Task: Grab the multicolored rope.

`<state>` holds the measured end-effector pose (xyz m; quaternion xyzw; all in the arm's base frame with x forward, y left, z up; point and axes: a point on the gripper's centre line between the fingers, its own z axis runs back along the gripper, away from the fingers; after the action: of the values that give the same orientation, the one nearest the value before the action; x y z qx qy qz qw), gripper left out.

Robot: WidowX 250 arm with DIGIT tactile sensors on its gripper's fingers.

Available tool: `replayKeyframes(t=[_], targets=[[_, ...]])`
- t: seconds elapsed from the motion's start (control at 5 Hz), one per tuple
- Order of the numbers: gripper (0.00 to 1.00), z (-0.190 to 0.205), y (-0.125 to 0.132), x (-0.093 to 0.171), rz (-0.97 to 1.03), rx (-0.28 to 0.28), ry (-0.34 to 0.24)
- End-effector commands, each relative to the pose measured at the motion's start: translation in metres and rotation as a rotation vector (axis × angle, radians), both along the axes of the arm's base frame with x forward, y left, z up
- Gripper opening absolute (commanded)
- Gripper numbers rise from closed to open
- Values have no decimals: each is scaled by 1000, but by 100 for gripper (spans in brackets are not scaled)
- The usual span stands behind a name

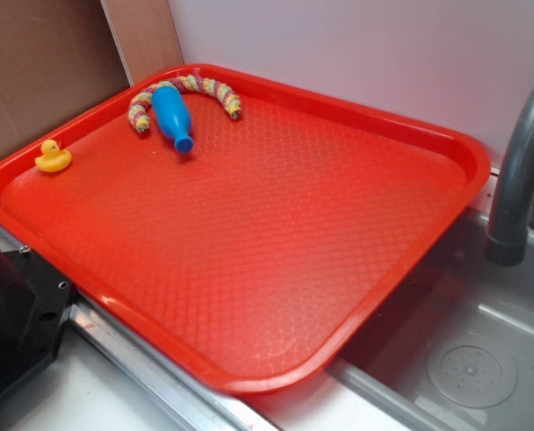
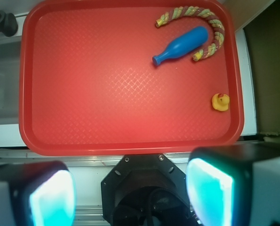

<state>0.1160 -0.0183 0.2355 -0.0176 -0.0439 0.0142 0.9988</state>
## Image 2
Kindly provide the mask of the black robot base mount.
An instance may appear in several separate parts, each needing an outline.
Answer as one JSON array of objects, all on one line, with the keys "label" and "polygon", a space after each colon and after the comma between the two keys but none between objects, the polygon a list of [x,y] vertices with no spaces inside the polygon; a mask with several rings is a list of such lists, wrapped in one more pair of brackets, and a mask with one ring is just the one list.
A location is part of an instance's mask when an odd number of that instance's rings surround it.
[{"label": "black robot base mount", "polygon": [[162,154],[125,155],[101,182],[112,226],[196,226],[185,174]]}]

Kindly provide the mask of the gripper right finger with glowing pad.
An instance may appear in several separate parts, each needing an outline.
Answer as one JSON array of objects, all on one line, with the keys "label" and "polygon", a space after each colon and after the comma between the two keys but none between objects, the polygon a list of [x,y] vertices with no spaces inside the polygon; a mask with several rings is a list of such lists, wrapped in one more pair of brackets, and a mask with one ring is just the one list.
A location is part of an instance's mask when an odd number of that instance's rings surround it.
[{"label": "gripper right finger with glowing pad", "polygon": [[280,144],[199,147],[186,190],[205,226],[280,226]]}]

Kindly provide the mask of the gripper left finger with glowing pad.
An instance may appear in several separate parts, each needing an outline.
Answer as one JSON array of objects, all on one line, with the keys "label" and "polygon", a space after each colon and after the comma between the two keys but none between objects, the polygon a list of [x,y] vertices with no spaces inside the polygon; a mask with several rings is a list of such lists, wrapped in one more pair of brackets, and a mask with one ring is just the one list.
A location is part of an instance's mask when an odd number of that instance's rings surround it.
[{"label": "gripper left finger with glowing pad", "polygon": [[0,165],[0,226],[71,226],[76,196],[61,161]]}]

